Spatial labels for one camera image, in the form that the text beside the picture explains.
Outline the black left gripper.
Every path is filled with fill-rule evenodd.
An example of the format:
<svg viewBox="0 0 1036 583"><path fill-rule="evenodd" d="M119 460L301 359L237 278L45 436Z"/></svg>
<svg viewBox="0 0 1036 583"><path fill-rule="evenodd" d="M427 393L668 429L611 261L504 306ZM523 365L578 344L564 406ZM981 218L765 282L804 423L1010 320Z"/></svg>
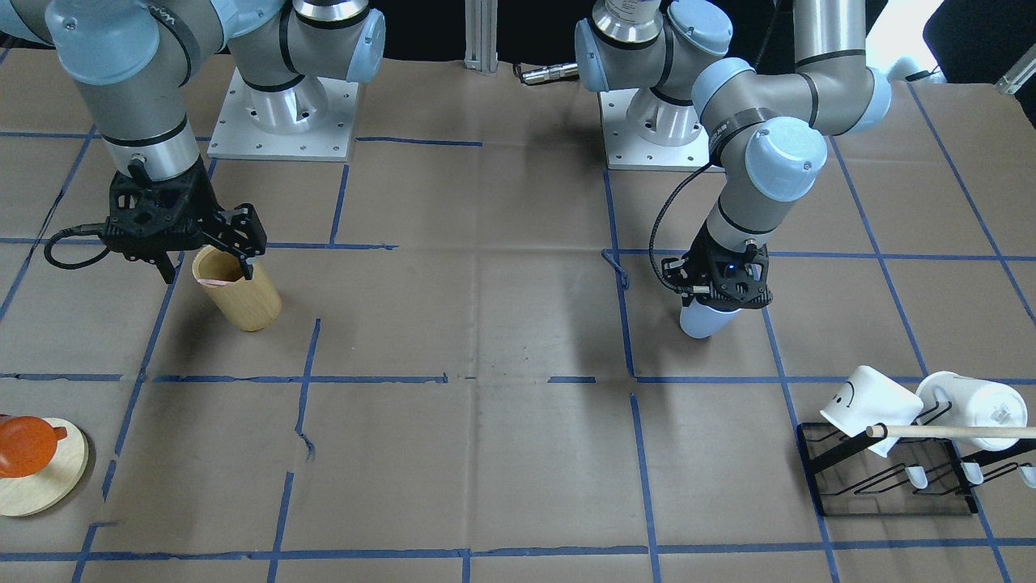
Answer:
<svg viewBox="0 0 1036 583"><path fill-rule="evenodd" d="M723 247L702 228L688 252L662 261L662 278L683 305L696 301L710 309L762 309L772 302L767 286L769 250L748 240L743 251Z"/></svg>

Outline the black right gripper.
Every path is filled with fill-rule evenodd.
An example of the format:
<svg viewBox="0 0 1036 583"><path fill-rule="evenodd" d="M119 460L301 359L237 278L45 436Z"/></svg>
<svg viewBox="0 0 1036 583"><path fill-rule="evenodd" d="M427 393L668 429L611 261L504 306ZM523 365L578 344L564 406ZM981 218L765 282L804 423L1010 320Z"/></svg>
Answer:
<svg viewBox="0 0 1036 583"><path fill-rule="evenodd" d="M196 159L169 180L148 173L134 155L127 173L118 172L108 188L108 218L100 229L107 247L130 259L154 262L166 284L174 284L183 253L210 245L238 261L244 280L254 278L254 258L266 251L267 235L252 204L223 209L204 162Z"/></svg>

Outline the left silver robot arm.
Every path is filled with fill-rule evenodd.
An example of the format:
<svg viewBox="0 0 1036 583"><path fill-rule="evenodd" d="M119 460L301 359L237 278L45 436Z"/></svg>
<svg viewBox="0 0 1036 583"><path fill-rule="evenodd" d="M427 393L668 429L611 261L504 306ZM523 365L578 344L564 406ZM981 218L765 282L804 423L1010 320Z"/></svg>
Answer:
<svg viewBox="0 0 1036 583"><path fill-rule="evenodd" d="M867 66L863 1L796 1L792 74L759 74L728 55L733 25L709 1L598 1L575 26L575 58L593 92L637 89L692 108L709 163L726 182L691 247L652 266L683 317L732 320L772 301L767 242L813 188L826 137L873 128L890 82Z"/></svg>

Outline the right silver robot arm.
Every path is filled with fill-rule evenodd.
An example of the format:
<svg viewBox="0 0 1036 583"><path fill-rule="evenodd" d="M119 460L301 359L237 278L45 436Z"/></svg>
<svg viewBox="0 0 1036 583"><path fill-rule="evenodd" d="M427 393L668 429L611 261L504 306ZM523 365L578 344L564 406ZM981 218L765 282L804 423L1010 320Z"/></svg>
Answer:
<svg viewBox="0 0 1036 583"><path fill-rule="evenodd" d="M150 263L170 283L171 251L219 249L252 279L267 242L252 204L219 204L181 88L229 49L257 125L304 130L325 109L321 79L374 79L386 22L367 1L4 1L2 30L56 49L116 167L108 217L59 230L45 259L65 270L52 247L95 236L100 257Z"/></svg>

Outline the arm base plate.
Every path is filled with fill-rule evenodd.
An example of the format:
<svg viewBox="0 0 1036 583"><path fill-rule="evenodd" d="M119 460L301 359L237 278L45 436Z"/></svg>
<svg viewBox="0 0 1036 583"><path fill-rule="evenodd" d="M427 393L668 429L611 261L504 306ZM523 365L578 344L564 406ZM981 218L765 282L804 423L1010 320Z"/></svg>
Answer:
<svg viewBox="0 0 1036 583"><path fill-rule="evenodd" d="M308 76L263 92L234 71L207 154L220 161L349 159L359 83Z"/></svg>
<svg viewBox="0 0 1036 583"><path fill-rule="evenodd" d="M709 136L691 104L666 103L650 88L598 96L607 168L694 171L709 162Z"/></svg>

